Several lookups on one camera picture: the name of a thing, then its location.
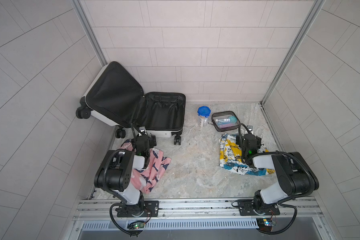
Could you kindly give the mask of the yellow blue print garment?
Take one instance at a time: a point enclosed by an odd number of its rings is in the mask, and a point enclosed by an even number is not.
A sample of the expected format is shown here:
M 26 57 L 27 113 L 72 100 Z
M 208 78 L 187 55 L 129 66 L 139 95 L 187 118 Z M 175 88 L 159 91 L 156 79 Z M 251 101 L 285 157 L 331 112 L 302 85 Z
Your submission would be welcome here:
M 220 142 L 220 167 L 239 175 L 266 176 L 274 174 L 272 169 L 251 168 L 242 162 L 241 147 L 236 143 L 239 137 L 232 134 L 224 134 Z

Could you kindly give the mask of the clear black-trimmed toiletry pouch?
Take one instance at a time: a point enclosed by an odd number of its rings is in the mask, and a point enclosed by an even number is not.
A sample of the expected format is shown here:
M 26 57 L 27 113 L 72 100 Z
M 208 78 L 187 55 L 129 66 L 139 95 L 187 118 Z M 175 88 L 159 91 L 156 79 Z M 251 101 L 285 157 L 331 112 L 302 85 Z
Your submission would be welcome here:
M 213 113 L 212 123 L 218 132 L 226 132 L 238 129 L 240 120 L 232 111 Z

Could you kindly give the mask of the pink shark print garment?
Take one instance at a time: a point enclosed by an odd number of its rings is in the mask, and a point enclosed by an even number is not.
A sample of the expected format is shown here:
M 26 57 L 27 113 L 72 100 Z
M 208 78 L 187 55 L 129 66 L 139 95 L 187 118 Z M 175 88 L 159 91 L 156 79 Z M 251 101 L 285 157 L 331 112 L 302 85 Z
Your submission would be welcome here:
M 150 149 L 150 161 L 145 170 L 132 170 L 130 183 L 143 194 L 149 194 L 165 174 L 172 159 L 164 156 L 164 152 Z

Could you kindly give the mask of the clear bottle with blue lid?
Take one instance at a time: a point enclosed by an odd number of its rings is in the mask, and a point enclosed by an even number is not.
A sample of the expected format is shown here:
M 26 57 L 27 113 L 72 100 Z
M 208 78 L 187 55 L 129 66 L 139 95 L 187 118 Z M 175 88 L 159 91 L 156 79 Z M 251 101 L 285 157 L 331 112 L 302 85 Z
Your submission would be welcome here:
M 207 106 L 201 106 L 198 108 L 199 125 L 204 127 L 208 124 L 209 116 L 211 115 L 211 109 Z

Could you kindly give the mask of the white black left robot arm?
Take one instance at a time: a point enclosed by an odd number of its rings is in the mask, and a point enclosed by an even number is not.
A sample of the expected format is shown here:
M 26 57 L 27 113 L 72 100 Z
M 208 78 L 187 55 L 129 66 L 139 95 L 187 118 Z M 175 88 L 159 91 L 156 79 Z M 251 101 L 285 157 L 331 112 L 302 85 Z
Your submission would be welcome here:
M 96 188 L 121 200 L 117 216 L 156 217 L 159 202 L 145 201 L 143 193 L 132 184 L 134 170 L 146 170 L 150 161 L 150 150 L 157 145 L 154 135 L 139 135 L 124 141 L 120 148 L 106 153 L 94 178 Z

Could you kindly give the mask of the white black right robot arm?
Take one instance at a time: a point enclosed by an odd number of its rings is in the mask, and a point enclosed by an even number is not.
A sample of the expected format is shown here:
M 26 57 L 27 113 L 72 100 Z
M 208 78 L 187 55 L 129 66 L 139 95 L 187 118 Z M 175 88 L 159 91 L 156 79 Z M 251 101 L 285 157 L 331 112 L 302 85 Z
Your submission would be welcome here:
M 253 134 L 239 135 L 242 163 L 253 170 L 274 170 L 277 182 L 258 190 L 252 200 L 239 200 L 241 215 L 271 214 L 281 203 L 306 197 L 319 188 L 319 181 L 302 155 L 280 151 L 259 153 L 261 140 Z

